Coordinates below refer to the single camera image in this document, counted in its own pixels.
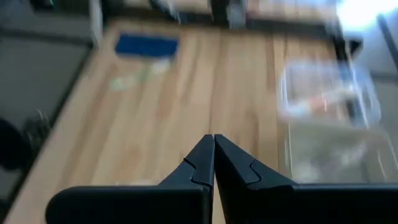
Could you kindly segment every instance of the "floor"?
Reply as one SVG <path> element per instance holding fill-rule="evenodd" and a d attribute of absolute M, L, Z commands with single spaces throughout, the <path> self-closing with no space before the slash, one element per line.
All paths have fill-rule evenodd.
<path fill-rule="evenodd" d="M 395 44 L 395 50 L 398 46 L 398 9 L 393 10 L 394 7 L 398 8 L 398 4 L 381 10 L 386 26 L 377 19 L 375 9 L 369 18 L 362 17 L 357 23 L 345 19 L 350 16 L 342 12 L 341 21 L 345 34 L 360 35 L 364 39 L 364 49 L 354 63 L 371 71 L 382 108 L 381 127 L 398 149 L 398 100 L 395 98 L 398 96 L 398 61 L 391 56 L 391 52 L 394 53 L 391 43 Z M 26 0 L 0 0 L 0 26 L 90 39 L 86 18 L 34 14 Z M 48 116 L 56 113 L 58 102 L 75 78 L 79 62 L 87 51 L 84 46 L 0 36 L 0 116 L 21 129 L 26 118 L 35 115 L 37 110 Z M 18 175 L 0 169 L 0 200 L 9 195 Z"/>

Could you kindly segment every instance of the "clear plastic bin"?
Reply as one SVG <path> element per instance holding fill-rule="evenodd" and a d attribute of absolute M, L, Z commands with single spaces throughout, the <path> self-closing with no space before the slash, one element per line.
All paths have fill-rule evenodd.
<path fill-rule="evenodd" d="M 280 156 L 281 173 L 298 183 L 398 182 L 396 154 L 381 131 L 294 122 Z"/>
<path fill-rule="evenodd" d="M 340 123 L 368 128 L 381 118 L 374 83 L 366 70 L 344 64 L 295 62 L 280 79 L 283 120 Z"/>

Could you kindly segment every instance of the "gray floor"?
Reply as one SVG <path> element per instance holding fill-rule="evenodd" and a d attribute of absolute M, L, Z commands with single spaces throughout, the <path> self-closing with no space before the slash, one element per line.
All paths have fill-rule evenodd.
<path fill-rule="evenodd" d="M 34 14 L 27 0 L 0 0 L 0 26 L 90 38 L 86 18 Z M 388 26 L 398 45 L 398 12 L 386 14 Z M 398 82 L 377 77 L 397 77 L 383 34 L 374 21 L 359 32 L 364 49 L 354 60 L 368 68 L 374 79 L 382 108 L 381 126 L 398 148 Z M 0 116 L 21 128 L 25 119 L 41 110 L 54 114 L 59 99 L 73 79 L 79 61 L 87 49 L 74 45 L 50 44 L 25 39 L 0 39 Z M 0 170 L 0 199 L 6 197 L 17 174 Z"/>

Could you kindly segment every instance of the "blue object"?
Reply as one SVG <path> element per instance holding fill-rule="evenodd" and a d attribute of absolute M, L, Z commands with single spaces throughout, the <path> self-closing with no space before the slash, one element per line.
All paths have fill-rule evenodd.
<path fill-rule="evenodd" d="M 165 58 L 174 57 L 177 46 L 178 39 L 121 34 L 115 51 L 116 54 L 131 57 Z"/>

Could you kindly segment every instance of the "plastic container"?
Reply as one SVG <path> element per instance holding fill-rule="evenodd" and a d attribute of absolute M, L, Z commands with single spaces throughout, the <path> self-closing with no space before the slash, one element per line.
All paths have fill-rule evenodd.
<path fill-rule="evenodd" d="M 280 156 L 281 173 L 299 183 L 398 182 L 396 153 L 381 131 L 290 123 Z"/>
<path fill-rule="evenodd" d="M 316 121 L 368 128 L 381 118 L 366 70 L 344 64 L 295 62 L 280 79 L 278 111 L 286 121 Z"/>

